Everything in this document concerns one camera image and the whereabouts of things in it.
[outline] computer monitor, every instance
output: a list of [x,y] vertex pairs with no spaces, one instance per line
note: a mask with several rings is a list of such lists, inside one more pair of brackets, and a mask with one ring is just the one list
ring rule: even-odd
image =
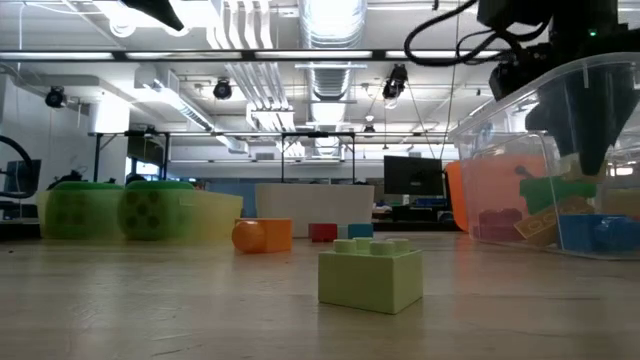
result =
[[384,157],[385,194],[444,196],[442,160]]
[[29,168],[24,161],[9,161],[7,163],[7,168],[3,170],[5,176],[4,192],[24,193],[38,189],[42,161],[31,160],[31,163],[35,172],[33,178],[29,177]]

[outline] lego stud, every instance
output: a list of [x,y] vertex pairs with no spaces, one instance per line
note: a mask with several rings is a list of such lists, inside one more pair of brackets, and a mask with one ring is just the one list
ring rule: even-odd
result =
[[338,254],[355,254],[356,241],[355,240],[336,240],[333,242],[333,251],[335,251]]
[[396,253],[396,244],[391,241],[372,241],[371,255],[393,256]]
[[356,241],[356,248],[358,251],[366,252],[369,252],[369,249],[371,248],[371,242],[373,241],[372,238],[355,238],[353,240]]
[[409,239],[388,239],[396,245],[396,254],[406,254],[411,251],[411,242]]

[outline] red block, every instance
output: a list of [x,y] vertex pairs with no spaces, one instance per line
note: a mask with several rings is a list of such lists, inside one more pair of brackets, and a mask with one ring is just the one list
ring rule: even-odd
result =
[[338,225],[309,224],[309,237],[313,242],[332,242],[338,238]]

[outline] orange block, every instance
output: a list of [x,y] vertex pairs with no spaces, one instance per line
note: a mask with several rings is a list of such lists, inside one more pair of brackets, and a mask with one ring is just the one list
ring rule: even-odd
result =
[[291,219],[236,219],[233,245],[248,254],[290,251],[292,228]]

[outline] table surface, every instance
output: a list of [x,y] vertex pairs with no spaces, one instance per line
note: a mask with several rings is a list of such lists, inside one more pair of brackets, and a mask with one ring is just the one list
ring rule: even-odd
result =
[[0,243],[0,359],[638,358],[640,263],[406,237],[424,299],[395,316],[318,304],[330,244]]

